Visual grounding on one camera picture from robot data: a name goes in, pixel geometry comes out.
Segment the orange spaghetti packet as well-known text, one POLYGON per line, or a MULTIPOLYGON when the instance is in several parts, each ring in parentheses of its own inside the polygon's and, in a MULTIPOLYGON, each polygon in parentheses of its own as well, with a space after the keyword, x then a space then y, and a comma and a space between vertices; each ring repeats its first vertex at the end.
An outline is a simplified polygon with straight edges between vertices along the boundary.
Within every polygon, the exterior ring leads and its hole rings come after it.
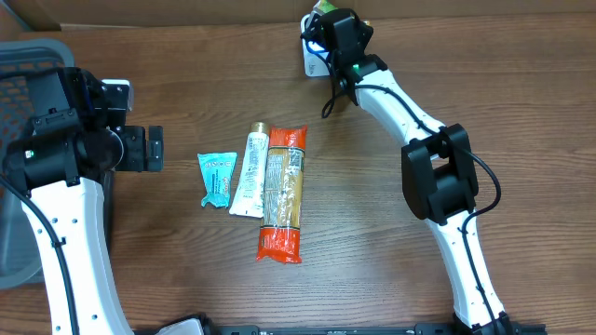
POLYGON ((300 263, 307 126, 273 127, 264 181, 264 216, 256 259, 300 263))

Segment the white tube gold cap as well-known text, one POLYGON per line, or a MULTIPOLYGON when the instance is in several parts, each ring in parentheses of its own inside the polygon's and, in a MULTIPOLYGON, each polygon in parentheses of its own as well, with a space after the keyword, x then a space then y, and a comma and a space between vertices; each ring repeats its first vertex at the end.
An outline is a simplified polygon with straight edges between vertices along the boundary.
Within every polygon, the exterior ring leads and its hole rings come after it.
POLYGON ((264 180, 270 127, 251 124, 231 215, 261 219, 264 216, 264 180))

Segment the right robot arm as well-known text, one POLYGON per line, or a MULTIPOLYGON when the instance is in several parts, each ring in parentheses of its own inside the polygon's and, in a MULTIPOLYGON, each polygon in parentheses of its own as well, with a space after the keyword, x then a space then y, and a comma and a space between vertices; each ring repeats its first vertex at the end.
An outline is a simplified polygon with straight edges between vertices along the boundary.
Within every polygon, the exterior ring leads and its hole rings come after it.
POLYGON ((401 88, 378 56, 366 51, 373 27, 349 8, 337 8, 305 26, 307 44, 321 46, 330 78, 342 94, 375 117, 401 146, 401 185, 413 215, 434 235, 454 295, 460 334, 512 334, 515 329, 494 291, 483 258, 477 218, 476 169, 486 164, 473 154, 459 125, 445 126, 425 113, 401 88))

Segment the teal snack packet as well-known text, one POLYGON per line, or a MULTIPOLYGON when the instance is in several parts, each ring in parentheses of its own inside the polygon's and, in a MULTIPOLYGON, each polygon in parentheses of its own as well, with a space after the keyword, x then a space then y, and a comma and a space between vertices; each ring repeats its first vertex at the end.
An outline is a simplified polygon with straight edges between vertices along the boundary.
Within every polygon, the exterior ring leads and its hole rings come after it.
POLYGON ((197 160, 206 189, 201 206, 211 204, 215 208, 228 208, 237 153, 198 154, 197 160))

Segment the green snack pouch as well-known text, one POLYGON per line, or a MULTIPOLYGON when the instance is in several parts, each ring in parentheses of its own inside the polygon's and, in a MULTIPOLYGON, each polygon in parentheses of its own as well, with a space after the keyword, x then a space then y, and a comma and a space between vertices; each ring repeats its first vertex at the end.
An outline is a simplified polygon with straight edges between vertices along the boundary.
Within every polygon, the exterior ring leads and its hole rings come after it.
POLYGON ((334 4, 332 4, 329 0, 318 0, 316 4, 313 5, 312 11, 319 15, 325 15, 336 9, 337 7, 334 4))

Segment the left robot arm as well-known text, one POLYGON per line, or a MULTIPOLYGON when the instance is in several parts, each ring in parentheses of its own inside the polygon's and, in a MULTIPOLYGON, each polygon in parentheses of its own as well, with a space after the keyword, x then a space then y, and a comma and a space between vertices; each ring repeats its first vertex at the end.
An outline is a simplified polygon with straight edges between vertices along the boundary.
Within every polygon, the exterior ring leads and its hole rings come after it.
POLYGON ((78 67, 16 71, 33 133, 11 142, 1 183, 21 201, 41 258, 55 334, 131 334, 119 301, 104 228, 103 178, 159 172, 161 126, 129 126, 129 81, 78 67))

